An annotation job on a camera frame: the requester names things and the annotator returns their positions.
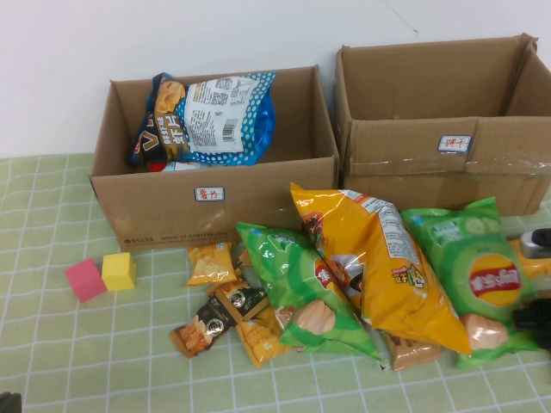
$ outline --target open cardboard box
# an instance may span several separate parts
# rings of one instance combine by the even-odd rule
[[[412,207],[496,196],[537,211],[551,180],[551,73],[523,34],[343,47],[335,118],[343,187]]]
[[[217,77],[179,77],[185,85]],[[126,161],[151,80],[112,82],[90,182],[123,250],[237,239],[239,221],[300,228],[290,182],[335,188],[338,154],[318,67],[277,71],[272,144],[254,166],[144,172]]]

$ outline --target nutrition label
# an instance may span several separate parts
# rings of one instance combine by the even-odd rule
[[[241,152],[241,128],[258,81],[223,77],[192,84],[183,114],[192,152]]]
[[[390,202],[376,198],[369,198],[363,202],[362,207],[369,213],[378,213],[390,257],[404,258],[419,265],[419,257],[413,248],[412,237],[404,228],[396,207]]]

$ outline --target brown snack packet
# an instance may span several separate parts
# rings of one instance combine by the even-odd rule
[[[208,297],[191,321],[170,332],[176,348],[188,358],[209,350],[236,322],[214,295]]]
[[[436,360],[442,354],[442,346],[438,344],[417,342],[390,334],[383,336],[395,372]]]
[[[266,292],[252,288],[244,280],[214,285],[207,290],[207,295],[215,296],[236,323],[249,321],[269,305]]]

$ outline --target yellow block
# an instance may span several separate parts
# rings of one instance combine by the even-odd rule
[[[103,257],[102,279],[109,291],[136,287],[136,263],[129,252]]]

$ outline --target green chip bag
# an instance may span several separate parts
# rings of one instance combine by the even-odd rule
[[[368,332],[302,234],[239,223],[238,231],[283,327],[281,344],[306,353],[366,354]]]
[[[506,353],[536,350],[530,333],[518,333],[512,312],[536,292],[502,234],[494,198],[460,211],[411,209],[402,219],[426,254],[465,325],[473,355],[460,367],[477,367]]]

